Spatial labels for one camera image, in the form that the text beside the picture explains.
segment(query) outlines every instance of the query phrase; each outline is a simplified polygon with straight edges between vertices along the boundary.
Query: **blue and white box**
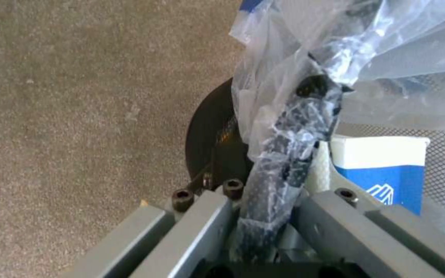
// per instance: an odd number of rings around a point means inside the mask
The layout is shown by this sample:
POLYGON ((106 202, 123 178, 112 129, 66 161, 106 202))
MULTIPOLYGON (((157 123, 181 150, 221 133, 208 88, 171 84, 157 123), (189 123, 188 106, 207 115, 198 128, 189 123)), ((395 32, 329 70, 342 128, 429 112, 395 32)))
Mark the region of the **blue and white box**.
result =
POLYGON ((379 201, 420 215, 429 142, 425 137, 333 137, 332 162, 379 201))

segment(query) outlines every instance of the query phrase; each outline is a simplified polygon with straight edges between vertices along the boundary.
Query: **metal mesh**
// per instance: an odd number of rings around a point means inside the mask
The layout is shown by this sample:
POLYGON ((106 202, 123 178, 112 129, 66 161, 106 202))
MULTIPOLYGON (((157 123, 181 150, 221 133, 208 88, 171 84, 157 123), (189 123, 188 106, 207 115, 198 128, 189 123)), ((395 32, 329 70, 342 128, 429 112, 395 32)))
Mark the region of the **metal mesh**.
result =
POLYGON ((445 207, 445 131, 394 129, 379 125, 340 123, 338 134, 352 137, 417 136, 431 140, 425 159, 424 195, 445 207))

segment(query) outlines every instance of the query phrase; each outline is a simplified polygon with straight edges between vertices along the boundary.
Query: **hex bolt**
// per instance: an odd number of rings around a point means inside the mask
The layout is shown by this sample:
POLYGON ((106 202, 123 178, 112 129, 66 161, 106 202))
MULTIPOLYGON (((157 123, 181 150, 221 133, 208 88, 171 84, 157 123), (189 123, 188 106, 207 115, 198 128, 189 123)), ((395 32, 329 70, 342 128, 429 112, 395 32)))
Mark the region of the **hex bolt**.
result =
POLYGON ((171 196, 173 209, 178 212, 187 211, 193 204, 193 193, 190 190, 180 189, 176 190, 171 196))
POLYGON ((222 184, 222 192, 229 199, 236 201, 241 199, 241 196, 243 195, 243 187, 243 183, 237 178, 234 178, 232 180, 224 181, 222 184))
POLYGON ((347 188, 338 188, 334 191, 334 193, 341 197, 341 199, 345 200, 351 206, 357 207, 358 197, 357 194, 352 190, 349 190, 347 188))

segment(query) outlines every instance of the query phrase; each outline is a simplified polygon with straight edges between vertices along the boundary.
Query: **socket head bolt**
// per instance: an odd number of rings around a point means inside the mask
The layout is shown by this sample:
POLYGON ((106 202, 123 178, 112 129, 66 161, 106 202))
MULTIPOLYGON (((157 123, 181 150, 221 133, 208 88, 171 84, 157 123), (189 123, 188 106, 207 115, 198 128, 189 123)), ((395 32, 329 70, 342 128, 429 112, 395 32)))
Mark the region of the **socket head bolt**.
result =
POLYGON ((171 196, 173 209, 178 212, 187 211, 193 204, 194 196, 190 190, 180 189, 176 190, 171 196))
POLYGON ((236 201, 240 200, 243 195, 243 183, 234 178, 232 180, 227 180, 222 184, 222 192, 229 199, 236 201))

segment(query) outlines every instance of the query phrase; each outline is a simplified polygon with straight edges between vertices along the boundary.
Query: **metal plate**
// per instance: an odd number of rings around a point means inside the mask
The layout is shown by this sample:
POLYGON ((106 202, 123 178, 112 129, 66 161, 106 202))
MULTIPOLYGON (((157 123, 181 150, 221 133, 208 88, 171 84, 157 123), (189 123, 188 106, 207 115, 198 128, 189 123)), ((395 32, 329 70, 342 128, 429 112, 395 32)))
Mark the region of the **metal plate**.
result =
POLYGON ((205 191, 131 277, 190 276, 202 259, 215 260, 219 255, 232 219, 228 198, 205 191))

